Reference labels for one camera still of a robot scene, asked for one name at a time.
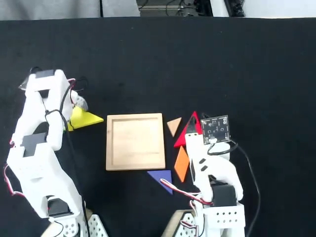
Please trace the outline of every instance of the circuit board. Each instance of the circuit board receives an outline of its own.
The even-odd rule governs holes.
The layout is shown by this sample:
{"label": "circuit board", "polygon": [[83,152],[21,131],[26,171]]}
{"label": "circuit board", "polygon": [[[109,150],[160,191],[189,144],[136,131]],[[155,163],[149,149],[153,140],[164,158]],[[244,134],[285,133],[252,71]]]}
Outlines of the circuit board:
{"label": "circuit board", "polygon": [[214,138],[217,142],[230,141],[228,115],[202,119],[201,125],[205,145],[210,144]]}

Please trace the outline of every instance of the blue triangle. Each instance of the blue triangle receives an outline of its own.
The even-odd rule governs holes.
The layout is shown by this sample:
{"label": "blue triangle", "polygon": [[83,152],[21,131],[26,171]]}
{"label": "blue triangle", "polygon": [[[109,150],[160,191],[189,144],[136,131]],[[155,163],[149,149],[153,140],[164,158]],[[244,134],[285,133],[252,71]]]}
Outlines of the blue triangle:
{"label": "blue triangle", "polygon": [[149,173],[150,176],[152,176],[161,186],[163,186],[170,194],[172,194],[172,189],[168,188],[160,182],[160,179],[165,179],[168,182],[172,183],[170,170],[147,171],[147,173]]}

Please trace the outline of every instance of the red wire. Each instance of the red wire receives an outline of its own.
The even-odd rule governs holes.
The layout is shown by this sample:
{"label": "red wire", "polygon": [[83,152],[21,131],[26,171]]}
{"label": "red wire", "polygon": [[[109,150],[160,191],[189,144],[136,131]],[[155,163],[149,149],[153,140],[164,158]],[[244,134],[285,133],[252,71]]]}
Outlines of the red wire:
{"label": "red wire", "polygon": [[197,197],[195,197],[195,196],[193,196],[193,195],[189,195],[188,193],[186,193],[185,191],[182,191],[182,190],[180,190],[180,189],[175,189],[174,187],[172,187],[172,186],[170,186],[168,183],[166,183],[164,180],[160,180],[160,182],[162,183],[162,184],[164,184],[164,185],[166,185],[167,187],[169,187],[169,188],[171,188],[172,190],[174,190],[174,191],[176,191],[176,192],[179,192],[179,193],[181,193],[181,194],[183,194],[183,195],[185,195],[185,196],[187,196],[187,197],[189,197],[189,198],[192,198],[192,199],[194,199],[194,200],[196,200],[196,201],[198,201],[198,202],[200,202],[200,203],[202,203],[202,204],[205,204],[205,205],[212,205],[213,203],[212,202],[206,202],[206,201],[204,201],[203,199],[199,199],[199,198],[197,198]]}

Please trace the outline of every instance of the wooden tray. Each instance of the wooden tray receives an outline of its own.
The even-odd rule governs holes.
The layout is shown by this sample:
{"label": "wooden tray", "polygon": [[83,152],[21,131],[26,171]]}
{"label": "wooden tray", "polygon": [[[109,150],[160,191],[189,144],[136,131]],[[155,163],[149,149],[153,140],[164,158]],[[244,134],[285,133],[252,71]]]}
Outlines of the wooden tray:
{"label": "wooden tray", "polygon": [[162,114],[108,115],[106,170],[164,168]]}

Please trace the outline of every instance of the yellow triangle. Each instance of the yellow triangle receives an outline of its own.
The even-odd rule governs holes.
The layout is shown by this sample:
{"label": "yellow triangle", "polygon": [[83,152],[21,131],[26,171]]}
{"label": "yellow triangle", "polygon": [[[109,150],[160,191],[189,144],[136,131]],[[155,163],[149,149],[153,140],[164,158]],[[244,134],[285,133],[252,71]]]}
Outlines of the yellow triangle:
{"label": "yellow triangle", "polygon": [[77,106],[74,107],[73,114],[70,118],[71,124],[68,123],[69,131],[74,129],[93,125],[99,122],[103,122],[103,118],[100,118],[92,113],[84,111],[82,108]]}
{"label": "yellow triangle", "polygon": [[177,129],[178,129],[178,126],[179,126],[180,122],[181,122],[181,117],[180,117],[180,118],[176,118],[176,119],[174,119],[174,120],[172,120],[172,121],[167,122],[167,125],[168,125],[168,127],[169,127],[169,130],[170,130],[171,135],[172,135],[173,137],[174,137],[174,135],[175,135],[175,133],[176,133],[176,131],[177,131]]}

